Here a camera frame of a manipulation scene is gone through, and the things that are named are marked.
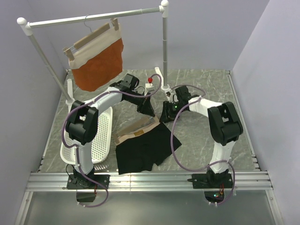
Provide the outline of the black underwear beige waistband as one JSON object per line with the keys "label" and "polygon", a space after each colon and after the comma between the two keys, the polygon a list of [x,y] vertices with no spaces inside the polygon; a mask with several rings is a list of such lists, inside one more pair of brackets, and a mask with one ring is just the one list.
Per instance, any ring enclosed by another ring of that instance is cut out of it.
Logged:
{"label": "black underwear beige waistband", "polygon": [[116,147],[119,174],[151,171],[154,164],[161,165],[171,150],[171,131],[160,123],[149,132],[129,138]]}

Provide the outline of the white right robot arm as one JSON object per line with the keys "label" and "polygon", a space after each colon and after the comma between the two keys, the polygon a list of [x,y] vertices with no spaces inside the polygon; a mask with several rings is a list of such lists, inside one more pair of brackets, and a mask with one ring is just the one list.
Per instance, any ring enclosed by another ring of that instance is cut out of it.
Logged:
{"label": "white right robot arm", "polygon": [[176,86],[176,100],[164,101],[160,122],[176,122],[184,111],[199,113],[208,118],[214,149],[207,172],[194,177],[204,188],[233,186],[228,164],[232,149],[243,133],[243,126],[232,102],[214,102],[199,95],[191,95],[186,85]]}

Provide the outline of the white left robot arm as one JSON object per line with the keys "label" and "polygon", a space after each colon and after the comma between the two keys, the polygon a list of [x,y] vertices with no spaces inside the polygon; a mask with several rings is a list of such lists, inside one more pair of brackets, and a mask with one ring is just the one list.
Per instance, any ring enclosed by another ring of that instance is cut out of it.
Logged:
{"label": "white left robot arm", "polygon": [[75,149],[74,180],[83,188],[98,184],[94,177],[94,164],[91,156],[91,143],[98,131],[98,118],[108,108],[121,101],[130,102],[137,107],[141,114],[155,116],[150,103],[150,97],[158,90],[151,87],[144,93],[137,92],[139,79],[126,74],[123,80],[112,83],[103,93],[88,102],[75,101],[71,111],[63,123],[62,134],[68,134],[71,145],[64,143],[67,148]]}

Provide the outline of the white perforated plastic basket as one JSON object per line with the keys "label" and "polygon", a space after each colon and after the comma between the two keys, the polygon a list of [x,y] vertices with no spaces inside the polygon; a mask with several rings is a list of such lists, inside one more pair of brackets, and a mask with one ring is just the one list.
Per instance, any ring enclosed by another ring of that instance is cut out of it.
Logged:
{"label": "white perforated plastic basket", "polygon": [[[103,162],[109,153],[112,135],[113,109],[109,107],[98,117],[97,134],[91,144],[93,164]],[[61,159],[70,165],[75,165],[75,148],[67,148],[63,143],[60,147]]]}

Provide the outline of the orange shorts beige waistband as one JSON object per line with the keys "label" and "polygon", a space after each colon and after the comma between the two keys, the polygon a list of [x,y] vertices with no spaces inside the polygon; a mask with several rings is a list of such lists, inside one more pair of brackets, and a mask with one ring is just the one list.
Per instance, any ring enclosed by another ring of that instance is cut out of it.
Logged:
{"label": "orange shorts beige waistband", "polygon": [[113,26],[78,51],[74,60],[68,59],[76,85],[85,91],[95,91],[118,76],[123,70],[124,44],[119,30]]}

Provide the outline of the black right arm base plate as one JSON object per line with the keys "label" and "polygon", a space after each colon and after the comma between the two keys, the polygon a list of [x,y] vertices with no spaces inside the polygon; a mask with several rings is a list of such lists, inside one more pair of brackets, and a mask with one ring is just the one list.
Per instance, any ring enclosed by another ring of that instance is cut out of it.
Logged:
{"label": "black right arm base plate", "polygon": [[217,188],[232,188],[233,178],[231,174],[209,174],[199,173],[192,174],[192,177],[187,179],[192,182],[193,189],[217,189]]}

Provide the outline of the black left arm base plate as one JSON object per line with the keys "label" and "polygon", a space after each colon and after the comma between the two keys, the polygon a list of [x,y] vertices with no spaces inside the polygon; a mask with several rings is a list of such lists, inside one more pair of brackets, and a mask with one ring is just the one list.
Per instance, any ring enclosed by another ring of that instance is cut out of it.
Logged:
{"label": "black left arm base plate", "polygon": [[[104,175],[96,175],[94,176],[93,180],[103,185],[106,189],[108,189],[109,182],[110,182],[110,175],[104,174]],[[73,174],[70,174],[67,180],[67,186],[66,189],[94,189],[96,187],[96,184],[87,181],[87,182],[81,182],[79,179],[77,179]]]}

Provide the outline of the aluminium front rail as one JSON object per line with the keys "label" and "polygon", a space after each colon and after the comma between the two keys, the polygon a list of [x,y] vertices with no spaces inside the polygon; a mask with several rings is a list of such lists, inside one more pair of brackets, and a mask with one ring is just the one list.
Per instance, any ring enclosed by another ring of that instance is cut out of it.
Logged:
{"label": "aluminium front rail", "polygon": [[[141,172],[119,175],[117,172],[98,173],[109,175],[110,192],[187,192],[194,191],[192,175],[183,171]],[[25,191],[62,192],[67,190],[66,173],[31,173]],[[273,185],[267,172],[242,171],[235,173],[236,191],[272,190]]]}

